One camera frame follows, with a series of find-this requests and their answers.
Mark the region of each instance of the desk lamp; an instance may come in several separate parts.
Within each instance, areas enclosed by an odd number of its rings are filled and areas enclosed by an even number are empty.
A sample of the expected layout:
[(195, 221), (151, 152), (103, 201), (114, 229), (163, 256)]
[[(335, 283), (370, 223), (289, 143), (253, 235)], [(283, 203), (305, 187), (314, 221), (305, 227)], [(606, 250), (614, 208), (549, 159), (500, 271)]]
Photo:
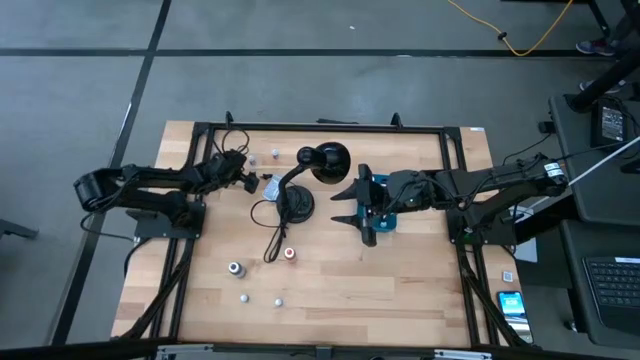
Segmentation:
[(276, 208), (280, 221), (299, 224), (311, 217), (314, 210), (313, 195), (299, 185), (286, 187), (294, 177), (311, 169), (313, 176), (325, 184), (337, 184), (349, 173), (351, 156), (349, 150), (337, 142), (327, 142), (315, 149), (305, 146), (296, 155), (298, 166), (289, 171), (278, 184)]

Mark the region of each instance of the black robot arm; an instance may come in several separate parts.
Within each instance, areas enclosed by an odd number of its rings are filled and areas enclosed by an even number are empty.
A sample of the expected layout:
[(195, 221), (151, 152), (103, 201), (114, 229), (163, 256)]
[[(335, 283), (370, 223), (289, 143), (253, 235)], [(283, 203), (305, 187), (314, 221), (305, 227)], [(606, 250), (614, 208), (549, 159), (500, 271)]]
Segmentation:
[[(373, 220), (391, 214), (427, 210), (457, 210), (470, 232), (490, 226), (496, 216), (532, 196), (558, 196), (567, 187), (560, 166), (542, 154), (509, 165), (478, 171), (401, 170), (393, 172), (385, 184), (373, 181), (369, 166), (358, 166), (358, 179), (332, 200), (356, 199), (364, 208), (361, 216), (337, 216), (335, 221), (358, 228), (362, 241), (375, 246)], [(503, 190), (484, 202), (474, 202), (477, 194)]]
[[(185, 227), (192, 220), (187, 194), (208, 194), (237, 181), (244, 183), (247, 192), (256, 191), (259, 179), (255, 173), (243, 174), (245, 161), (244, 154), (230, 150), (180, 170), (135, 165), (104, 168), (83, 175), (73, 186), (87, 212), (104, 212), (113, 207), (157, 211), (166, 215), (174, 227)], [(175, 190), (160, 194), (141, 188)]]

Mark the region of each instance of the lamp base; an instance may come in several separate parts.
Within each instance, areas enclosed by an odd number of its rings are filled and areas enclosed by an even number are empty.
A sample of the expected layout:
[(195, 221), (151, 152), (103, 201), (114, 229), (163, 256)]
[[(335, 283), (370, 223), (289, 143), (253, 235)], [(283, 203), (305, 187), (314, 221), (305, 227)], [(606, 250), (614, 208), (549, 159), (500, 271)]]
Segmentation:
[[(291, 212), (290, 219), (287, 220), (290, 223), (299, 224), (305, 222), (313, 215), (315, 203), (311, 191), (307, 188), (298, 185), (287, 187), (287, 199), (289, 200), (289, 211)], [(282, 217), (282, 201), (280, 200), (280, 195), (278, 195), (278, 199), (276, 200), (276, 209)]]

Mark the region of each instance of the sneaker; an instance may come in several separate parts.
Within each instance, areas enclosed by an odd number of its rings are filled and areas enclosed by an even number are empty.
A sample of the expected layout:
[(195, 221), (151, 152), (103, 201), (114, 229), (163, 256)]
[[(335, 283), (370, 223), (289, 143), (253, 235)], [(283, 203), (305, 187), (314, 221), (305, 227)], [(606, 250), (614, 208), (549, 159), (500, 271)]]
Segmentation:
[(583, 54), (600, 54), (602, 56), (613, 56), (616, 54), (616, 49), (609, 45), (604, 39), (579, 42), (576, 44), (576, 49)]
[[(589, 85), (591, 85), (591, 83), (593, 83), (593, 80), (590, 81), (583, 81), (580, 83), (580, 90), (584, 91), (584, 89), (588, 88)], [(626, 84), (627, 82), (624, 80), (620, 80), (617, 84), (613, 85), (613, 87), (609, 90), (607, 90), (607, 94), (615, 94), (615, 93), (619, 93), (620, 90), (622, 90), (622, 87)]]

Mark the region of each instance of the wooden table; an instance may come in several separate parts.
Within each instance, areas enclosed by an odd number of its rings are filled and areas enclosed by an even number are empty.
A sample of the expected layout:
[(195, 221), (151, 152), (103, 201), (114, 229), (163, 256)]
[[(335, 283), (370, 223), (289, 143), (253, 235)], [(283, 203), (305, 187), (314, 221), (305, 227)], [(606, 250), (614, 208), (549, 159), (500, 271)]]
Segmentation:
[[(189, 149), (193, 122), (166, 124), (156, 167), (180, 168)], [(217, 131), (220, 142), (224, 131)], [(467, 167), (491, 167), (484, 130), (461, 128)], [(179, 338), (184, 341), (333, 344), (368, 346), (468, 347), (467, 321), (455, 248), (449, 243), (442, 211), (401, 214), (395, 232), (378, 234), (378, 246), (367, 248), (353, 227), (330, 220), (355, 213), (355, 201), (329, 198), (357, 176), (357, 164), (367, 163), (374, 173), (401, 169), (439, 169), (442, 159), (438, 137), (425, 134), (325, 133), (249, 131), (252, 169), (285, 174), (296, 165), (295, 154), (305, 145), (326, 141), (343, 143), (351, 153), (351, 172), (337, 185), (325, 185), (307, 171), (294, 182), (310, 189), (316, 201), (313, 216), (290, 225), (284, 247), (293, 247), (294, 265), (280, 259), (272, 264), (262, 256), (273, 229), (255, 225), (251, 206), (262, 198), (267, 181), (251, 195), (242, 187), (209, 194), (205, 229), (197, 240), (191, 265)], [(226, 147), (243, 141), (229, 135)], [(276, 160), (272, 149), (280, 151)], [(455, 165), (455, 150), (450, 146)], [(277, 223), (275, 206), (260, 204), (256, 219)], [(128, 330), (158, 290), (167, 240), (151, 241), (132, 258), (113, 326), (113, 335)], [(497, 291), (519, 290), (515, 264), (498, 246), (485, 246), (484, 256), (492, 297)], [(247, 268), (240, 280), (230, 275), (229, 262)], [(514, 274), (513, 283), (502, 272)], [(248, 303), (240, 295), (250, 297)], [(284, 306), (274, 307), (282, 298)], [(168, 333), (170, 298), (161, 334)], [(479, 301), (476, 313), (481, 339), (487, 342)]]

